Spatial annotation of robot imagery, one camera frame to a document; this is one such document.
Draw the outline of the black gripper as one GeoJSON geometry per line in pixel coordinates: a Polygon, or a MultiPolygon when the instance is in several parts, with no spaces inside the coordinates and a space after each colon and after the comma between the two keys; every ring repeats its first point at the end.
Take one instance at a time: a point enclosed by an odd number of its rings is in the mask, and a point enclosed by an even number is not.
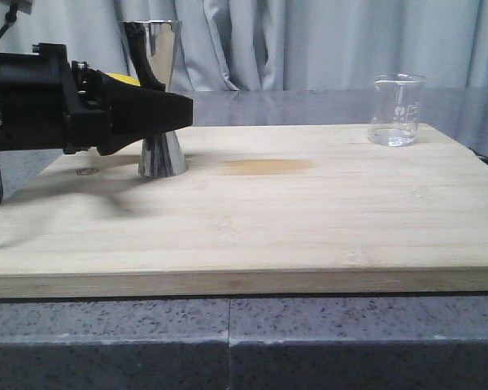
{"type": "Polygon", "coordinates": [[[150,65],[155,50],[149,29],[124,22],[124,45],[142,87],[96,71],[100,109],[78,93],[65,45],[40,43],[35,54],[0,53],[0,151],[74,154],[96,147],[106,156],[192,125],[193,100],[164,92],[166,84],[150,65]]]}

